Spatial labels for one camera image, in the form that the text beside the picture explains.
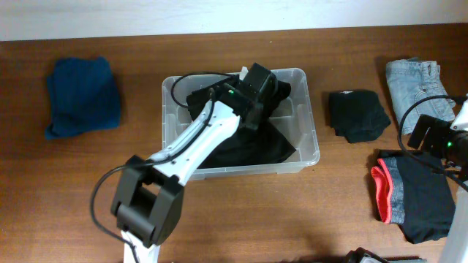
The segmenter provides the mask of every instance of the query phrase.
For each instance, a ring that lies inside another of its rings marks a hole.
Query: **clear plastic bin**
[[[310,105],[306,73],[302,69],[276,69],[279,80],[291,84],[291,94],[281,102],[270,117],[270,122],[296,148],[296,152],[281,164],[261,164],[239,167],[197,169],[191,180],[227,175],[263,173],[293,173],[316,164],[320,159],[314,117]],[[178,106],[170,96],[170,88],[178,77],[168,77],[162,83],[162,147],[165,148],[186,129],[192,119],[189,111]],[[175,97],[186,104],[186,96],[225,78],[217,75],[186,77],[177,83]]]

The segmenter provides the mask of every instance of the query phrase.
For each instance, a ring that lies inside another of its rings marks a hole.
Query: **jeans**
[[[440,82],[440,66],[436,61],[419,62],[414,58],[387,63],[387,84],[392,97],[393,110],[401,125],[403,114],[416,102],[428,96],[447,95]],[[412,133],[421,114],[452,121],[455,102],[449,99],[432,99],[413,109],[403,124],[403,134]]]

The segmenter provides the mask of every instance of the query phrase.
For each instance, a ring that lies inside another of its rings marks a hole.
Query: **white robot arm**
[[[209,117],[210,109],[214,107],[212,116]],[[178,183],[185,186],[190,179],[192,173],[200,166],[206,157],[216,148],[221,142],[231,137],[237,130],[241,117],[233,113],[233,109],[222,102],[209,101],[206,103],[201,114],[197,119],[170,145],[158,153],[150,156],[150,160],[157,161],[173,156],[195,137],[195,135],[204,127],[205,122],[208,122],[206,128],[201,132],[200,136],[178,157],[171,162],[154,165],[153,168],[165,175],[177,175]],[[159,245],[151,245],[147,248],[143,242],[135,237],[131,232],[121,231],[122,237],[125,240],[132,242],[135,246],[136,254],[140,263],[157,262],[159,255]],[[125,245],[124,263],[134,263],[134,257],[129,245]]]
[[[454,131],[468,132],[468,100],[466,100],[463,103],[463,106],[461,106],[461,110],[456,116],[455,120],[453,120],[450,128]]]
[[[123,239],[95,219],[94,197],[103,179],[91,196],[91,216],[104,232],[126,243],[125,263],[157,261],[159,246],[181,217],[184,186],[192,173],[240,125],[256,130],[264,109],[273,107],[271,98],[277,91],[276,76],[254,64],[243,80],[221,81],[210,88],[211,100],[194,122],[165,149],[147,160],[133,156],[126,165],[103,176],[105,180],[108,175],[123,170],[110,209],[117,218]],[[157,195],[143,186],[149,184],[159,187]]]

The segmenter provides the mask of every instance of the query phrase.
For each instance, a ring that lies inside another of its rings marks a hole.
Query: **brown wooden surface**
[[[188,183],[160,261],[278,262],[362,246],[435,262],[445,240],[411,245],[397,226],[373,216],[369,168],[376,149],[398,147],[394,118],[377,141],[349,145],[327,126],[327,94],[370,89],[393,116],[385,63],[411,56],[438,61],[448,93],[466,93],[467,43],[466,24],[0,42],[0,261],[120,262],[123,245],[92,224],[89,196],[110,168],[160,150],[162,81],[195,70],[235,72],[256,61],[306,72],[320,161],[297,174]],[[124,106],[118,129],[45,139],[45,77],[69,56],[108,59]],[[97,198],[99,219],[112,228],[117,180]]]

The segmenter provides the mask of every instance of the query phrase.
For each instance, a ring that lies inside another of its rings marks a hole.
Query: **folded clothing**
[[[419,158],[442,168],[440,159],[426,153]],[[384,223],[399,224],[413,243],[447,237],[455,214],[448,182],[401,151],[381,150],[371,169],[377,186],[376,200]]]
[[[235,86],[238,77],[227,78],[209,87],[192,92],[186,98],[192,120],[202,112],[210,99],[209,88],[224,82]],[[279,81],[278,92],[264,104],[262,121],[257,131],[239,128],[206,158],[199,168],[236,167],[256,164],[275,164],[285,161],[295,152],[294,146],[268,121],[279,103],[291,92],[289,83]]]
[[[45,131],[47,139],[119,125],[120,96],[104,58],[57,61],[53,74],[47,78],[47,87],[52,106],[52,123]]]
[[[436,61],[418,61],[416,58],[387,63],[387,84],[392,97],[393,110],[401,125],[404,113],[416,102],[429,96],[447,95],[440,82],[440,66]],[[403,124],[403,134],[412,133],[421,114],[444,121],[455,118],[450,99],[432,99],[412,110]]]
[[[342,91],[328,99],[331,127],[349,143],[376,140],[390,125],[390,119],[373,91]]]

